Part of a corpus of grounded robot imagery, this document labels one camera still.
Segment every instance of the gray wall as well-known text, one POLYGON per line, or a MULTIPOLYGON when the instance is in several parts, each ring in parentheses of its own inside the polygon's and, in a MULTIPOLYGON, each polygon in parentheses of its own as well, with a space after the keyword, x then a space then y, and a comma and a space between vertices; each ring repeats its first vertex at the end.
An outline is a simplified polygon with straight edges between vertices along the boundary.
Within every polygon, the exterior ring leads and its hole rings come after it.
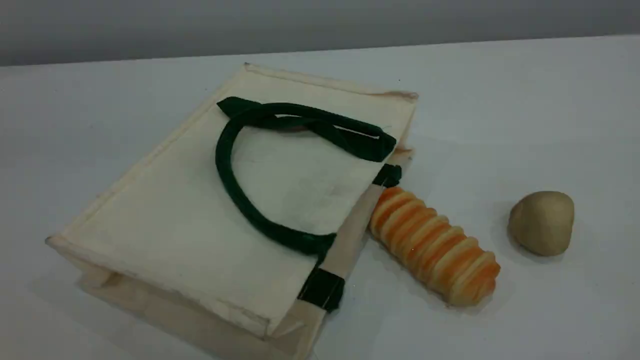
POLYGON ((640 0, 3 0, 0 65, 640 32, 640 0))

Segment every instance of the green fabric strap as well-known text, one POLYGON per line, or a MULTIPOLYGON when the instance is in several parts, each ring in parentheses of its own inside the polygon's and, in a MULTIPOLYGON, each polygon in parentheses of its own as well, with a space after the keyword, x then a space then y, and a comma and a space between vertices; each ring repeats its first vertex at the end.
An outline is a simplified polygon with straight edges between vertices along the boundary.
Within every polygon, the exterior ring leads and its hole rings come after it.
POLYGON ((306 128, 361 159, 381 162, 393 151, 396 139, 378 126, 328 111, 287 102, 260 104, 227 97, 218 107, 229 121, 216 144, 216 168, 229 197, 262 234, 292 250, 318 257, 320 264, 333 245, 335 233, 316 235, 290 229, 264 217, 244 194, 231 166, 234 141, 244 126, 262 129, 306 128))
POLYGON ((400 165, 384 164, 376 178, 373 179, 372 184, 384 186, 385 188, 392 188, 394 186, 398 186, 401 178, 402 168, 400 165))

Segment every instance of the orange striped object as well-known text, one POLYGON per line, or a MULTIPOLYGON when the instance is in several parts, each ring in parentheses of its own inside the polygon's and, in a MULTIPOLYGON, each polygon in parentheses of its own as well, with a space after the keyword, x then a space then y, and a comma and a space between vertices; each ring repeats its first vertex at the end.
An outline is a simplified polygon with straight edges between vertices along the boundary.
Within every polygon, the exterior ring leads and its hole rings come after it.
POLYGON ((493 293, 500 265, 459 226, 414 194, 387 188, 371 216, 371 232, 427 288, 455 306, 475 305, 493 293))

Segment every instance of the beige ball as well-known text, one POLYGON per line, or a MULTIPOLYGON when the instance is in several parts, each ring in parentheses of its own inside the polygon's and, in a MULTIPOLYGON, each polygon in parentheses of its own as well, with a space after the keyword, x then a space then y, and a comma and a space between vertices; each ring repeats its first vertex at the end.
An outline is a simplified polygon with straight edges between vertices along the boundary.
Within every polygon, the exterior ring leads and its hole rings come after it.
POLYGON ((535 192, 511 210, 509 234, 529 251, 542 255, 562 254, 573 229, 573 200, 561 192, 535 192))

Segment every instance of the white tabletop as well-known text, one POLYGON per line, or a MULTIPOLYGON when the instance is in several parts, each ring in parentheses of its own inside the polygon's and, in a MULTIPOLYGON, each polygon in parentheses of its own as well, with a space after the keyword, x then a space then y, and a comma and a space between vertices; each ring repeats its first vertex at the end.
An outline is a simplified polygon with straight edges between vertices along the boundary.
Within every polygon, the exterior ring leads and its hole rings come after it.
POLYGON ((640 37, 0 68, 0 349, 7 359, 210 359, 78 290, 44 245, 244 61, 420 93, 403 186, 502 265, 449 309, 375 242, 314 353, 328 359, 632 359, 640 352, 640 37), (566 254, 506 236, 536 190, 575 201, 566 254))

